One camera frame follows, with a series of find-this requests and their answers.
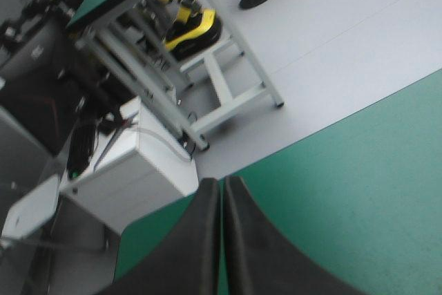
white cabinet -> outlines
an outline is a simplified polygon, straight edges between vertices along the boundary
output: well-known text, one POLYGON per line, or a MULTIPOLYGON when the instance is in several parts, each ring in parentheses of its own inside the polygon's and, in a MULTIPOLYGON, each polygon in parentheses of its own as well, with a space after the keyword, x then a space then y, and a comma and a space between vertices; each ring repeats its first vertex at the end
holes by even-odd
POLYGON ((195 161, 189 160, 188 153, 139 98, 121 111, 124 117, 138 112, 137 124, 122 133, 93 171, 110 139, 100 135, 90 166, 73 181, 68 181, 65 173, 60 186, 62 194, 119 234, 132 221, 190 195, 198 187, 195 161))

green esd mat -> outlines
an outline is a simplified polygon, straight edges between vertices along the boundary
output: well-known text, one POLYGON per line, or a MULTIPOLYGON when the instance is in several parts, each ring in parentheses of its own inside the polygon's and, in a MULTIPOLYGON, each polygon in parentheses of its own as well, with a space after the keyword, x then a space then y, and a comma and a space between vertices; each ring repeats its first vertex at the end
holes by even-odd
MULTIPOLYGON (((341 279, 368 294, 442 294, 442 71, 236 174, 275 226, 341 279)), ((116 278, 190 199, 126 229, 116 278)), ((228 294, 223 259, 220 276, 228 294)))

cable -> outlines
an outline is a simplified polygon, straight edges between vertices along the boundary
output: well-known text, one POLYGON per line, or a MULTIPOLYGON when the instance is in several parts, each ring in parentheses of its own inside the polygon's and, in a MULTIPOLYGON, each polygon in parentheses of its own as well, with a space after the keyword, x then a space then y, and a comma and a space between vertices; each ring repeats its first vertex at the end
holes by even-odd
MULTIPOLYGON (((198 120, 198 115, 196 114, 195 111, 191 111, 189 113, 189 116, 187 117, 187 119, 190 119, 192 115, 195 117, 195 120, 193 120, 193 122, 196 122, 198 120)), ((193 159, 193 154, 195 153, 195 150, 196 150, 196 143, 193 143, 193 149, 192 149, 191 152, 189 152, 189 155, 191 156, 191 159, 193 159)))
POLYGON ((191 156, 189 156, 189 158, 184 157, 177 149, 175 149, 175 147, 173 147, 172 144, 167 142, 167 140, 165 140, 161 135, 159 135, 155 131, 151 131, 150 129, 141 128, 141 127, 129 128, 128 130, 130 130, 130 131, 138 131, 138 132, 143 133, 143 134, 148 134, 148 135, 156 138, 157 140, 159 140, 164 145, 166 145, 174 154, 176 154, 177 157, 179 157, 179 159, 181 159, 181 160, 183 160, 185 162, 191 162, 192 161, 192 157, 191 156))

white metal table frame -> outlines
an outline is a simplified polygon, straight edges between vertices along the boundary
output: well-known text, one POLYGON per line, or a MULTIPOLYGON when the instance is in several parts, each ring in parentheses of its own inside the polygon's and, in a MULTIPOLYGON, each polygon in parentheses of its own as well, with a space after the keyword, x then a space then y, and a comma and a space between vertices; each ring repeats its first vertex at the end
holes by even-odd
POLYGON ((249 47, 244 37, 229 19, 229 13, 218 0, 207 0, 217 15, 221 18, 223 26, 230 32, 231 36, 225 41, 218 42, 208 50, 191 59, 184 65, 179 65, 172 54, 167 51, 162 41, 152 31, 151 27, 144 22, 133 5, 139 0, 125 0, 115 6, 111 11, 102 15, 96 20, 92 27, 95 31, 90 32, 85 37, 86 45, 98 57, 112 74, 118 77, 133 93, 139 95, 143 103, 156 114, 160 121, 176 137, 182 137, 186 133, 200 150, 209 147, 209 143, 204 139, 203 134, 217 125, 238 114, 241 110, 253 104, 257 99, 270 95, 277 107, 284 104, 284 100, 276 90, 275 86, 267 76, 258 58, 249 47), (159 85, 154 79, 157 75, 151 66, 141 64, 134 54, 128 50, 124 43, 124 37, 119 27, 113 23, 116 17, 128 12, 131 19, 138 25, 151 43, 158 49, 164 58, 170 63, 171 68, 189 80, 189 72, 201 64, 206 66, 213 87, 216 91, 220 106, 209 112, 195 122, 185 116, 177 104, 164 89, 164 85, 159 85), (253 66, 260 83, 249 90, 233 97, 229 86, 216 61, 215 55, 218 52, 236 44, 242 54, 253 66))

floor seam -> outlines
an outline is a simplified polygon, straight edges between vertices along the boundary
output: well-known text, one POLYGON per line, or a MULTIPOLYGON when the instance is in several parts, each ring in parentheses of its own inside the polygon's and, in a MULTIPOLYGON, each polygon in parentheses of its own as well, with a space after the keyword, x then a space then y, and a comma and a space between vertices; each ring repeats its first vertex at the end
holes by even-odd
POLYGON ((321 49, 322 47, 326 46, 328 43, 330 43, 333 40, 339 38, 340 36, 344 35, 345 33, 349 32, 350 30, 355 29, 356 27, 360 26, 362 23, 365 23, 366 21, 368 21, 369 19, 375 17, 376 15, 379 15, 380 13, 384 12, 388 8, 391 8, 392 6, 396 5, 400 1, 402 1, 402 0, 394 0, 393 2, 387 4, 386 6, 382 7, 379 10, 377 10, 376 12, 368 15, 364 19, 361 19, 359 22, 355 23, 353 26, 350 26, 349 28, 347 28, 347 29, 343 30, 342 32, 338 33, 336 36, 332 37, 331 39, 328 39, 327 41, 325 41, 321 45, 316 46, 315 48, 312 48, 310 51, 307 51, 306 53, 304 53, 303 55, 299 56, 295 60, 293 60, 293 61, 289 62, 288 64, 286 64, 286 65, 284 65, 284 66, 282 66, 282 67, 280 67, 280 68, 270 72, 270 75, 275 75, 278 72, 282 71, 283 69, 286 69, 287 67, 290 67, 291 65, 295 64, 296 62, 298 62, 299 60, 303 59, 307 55, 310 55, 310 54, 314 53, 315 51, 321 49))

